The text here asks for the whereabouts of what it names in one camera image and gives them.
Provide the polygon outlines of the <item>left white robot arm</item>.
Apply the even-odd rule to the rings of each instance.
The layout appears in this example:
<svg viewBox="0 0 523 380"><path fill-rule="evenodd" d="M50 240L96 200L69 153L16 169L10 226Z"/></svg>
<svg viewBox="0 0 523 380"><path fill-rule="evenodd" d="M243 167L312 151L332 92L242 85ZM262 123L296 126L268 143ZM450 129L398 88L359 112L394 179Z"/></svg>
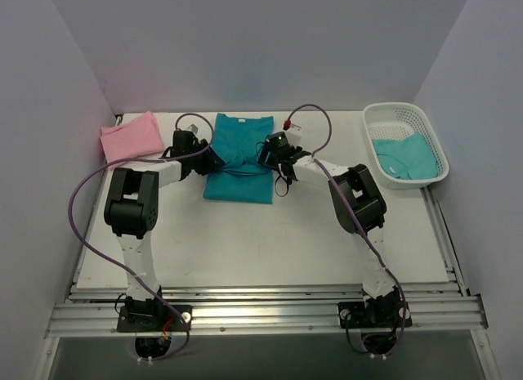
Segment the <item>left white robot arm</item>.
<svg viewBox="0 0 523 380"><path fill-rule="evenodd" d="M151 248L152 230L159 218L159 190L183 181L192 172L205 176L225 166L196 132L194 125L175 130L162 163L145 171L116 168L111 177L105 223L117 237L124 265L135 272L127 276L124 307L146 330L158 329L165 319Z"/></svg>

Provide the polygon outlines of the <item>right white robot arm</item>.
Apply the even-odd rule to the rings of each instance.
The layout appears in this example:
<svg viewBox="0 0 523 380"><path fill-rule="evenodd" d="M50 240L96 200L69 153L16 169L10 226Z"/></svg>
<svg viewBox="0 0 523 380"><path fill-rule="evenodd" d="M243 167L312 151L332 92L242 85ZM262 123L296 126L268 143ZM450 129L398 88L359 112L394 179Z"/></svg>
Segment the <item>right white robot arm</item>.
<svg viewBox="0 0 523 380"><path fill-rule="evenodd" d="M363 241L358 256L364 318L375 325L388 320L403 297L381 254L387 205L369 169L363 164L347 167L317 159L302 147L291 145L285 132L266 137L258 163L276 171L287 185L304 181L329 189L339 225Z"/></svg>

